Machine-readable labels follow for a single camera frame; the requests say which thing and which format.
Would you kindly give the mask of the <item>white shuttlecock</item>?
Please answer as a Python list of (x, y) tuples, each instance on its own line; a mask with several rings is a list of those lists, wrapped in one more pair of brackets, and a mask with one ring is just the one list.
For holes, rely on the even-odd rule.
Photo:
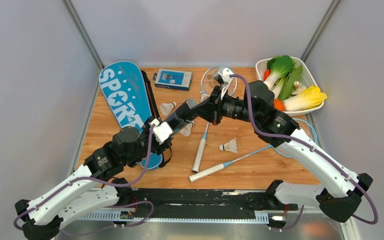
[(168, 116), (176, 106), (176, 102), (161, 103), (159, 109), (164, 116)]
[(208, 98), (210, 97), (210, 95), (204, 91), (201, 91), (200, 92), (200, 102), (204, 102), (205, 100), (207, 100)]
[(237, 154), (238, 153), (237, 140), (234, 138), (227, 143), (221, 144), (219, 146), (219, 149), (221, 151), (228, 151), (228, 152), (232, 152), (232, 153)]
[(184, 137), (188, 137), (191, 135), (192, 127), (194, 126), (194, 121), (190, 121), (188, 124), (186, 124), (179, 133), (183, 135)]

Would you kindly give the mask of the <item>black shuttlecock tube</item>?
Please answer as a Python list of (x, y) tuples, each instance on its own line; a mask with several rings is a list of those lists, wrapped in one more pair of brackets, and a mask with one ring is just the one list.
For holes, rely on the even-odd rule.
[(177, 107), (176, 110), (167, 116), (164, 121), (169, 124), (174, 134), (177, 134), (196, 118), (192, 113), (192, 108), (194, 108), (197, 104), (196, 100), (188, 98), (179, 107)]

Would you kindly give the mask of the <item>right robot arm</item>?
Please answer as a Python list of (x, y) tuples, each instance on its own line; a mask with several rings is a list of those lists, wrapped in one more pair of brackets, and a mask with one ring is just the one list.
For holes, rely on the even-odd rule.
[(246, 83), (243, 98), (222, 95), (217, 86), (206, 100), (192, 104), (191, 114), (214, 125), (223, 117), (250, 122), (261, 140), (297, 160), (319, 180), (318, 185), (274, 180), (265, 195), (271, 209), (283, 204), (311, 206), (344, 223), (368, 198), (372, 177), (347, 169), (315, 144), (293, 118), (275, 108), (274, 93), (261, 81)]

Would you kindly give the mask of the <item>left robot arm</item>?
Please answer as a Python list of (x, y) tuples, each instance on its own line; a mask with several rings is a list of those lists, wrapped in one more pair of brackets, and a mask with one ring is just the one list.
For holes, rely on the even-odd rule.
[(36, 199), (19, 200), (14, 205), (14, 227), (28, 240), (51, 240), (70, 223), (95, 210), (116, 204), (129, 206), (133, 193), (127, 189), (145, 172), (131, 182), (110, 179), (125, 167), (140, 162), (148, 166), (151, 154), (163, 154), (172, 146), (173, 136), (187, 124), (189, 120), (171, 114), (164, 121), (149, 117), (141, 128), (122, 127), (57, 186)]

